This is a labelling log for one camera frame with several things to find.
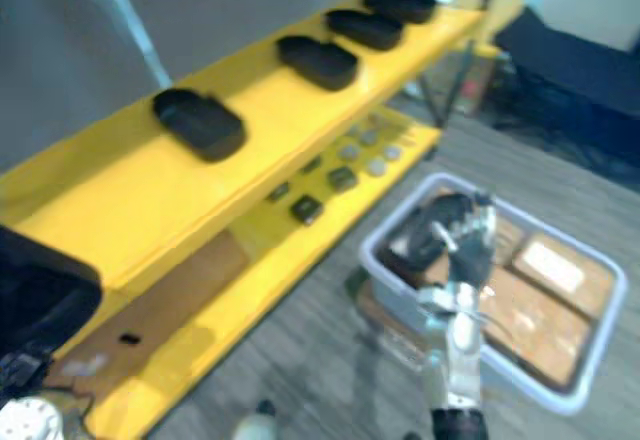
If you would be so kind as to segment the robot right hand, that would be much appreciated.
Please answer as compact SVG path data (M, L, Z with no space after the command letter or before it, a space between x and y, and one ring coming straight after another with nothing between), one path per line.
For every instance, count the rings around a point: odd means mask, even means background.
M477 190L471 211L450 227L434 221L431 231L449 257L449 280L480 291L488 282L496 251L497 212L494 196Z

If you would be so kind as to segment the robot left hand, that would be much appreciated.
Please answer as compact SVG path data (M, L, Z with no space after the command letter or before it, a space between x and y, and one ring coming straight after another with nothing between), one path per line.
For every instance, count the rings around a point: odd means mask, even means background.
M53 356L41 350L14 350L1 357L1 406L39 389Z

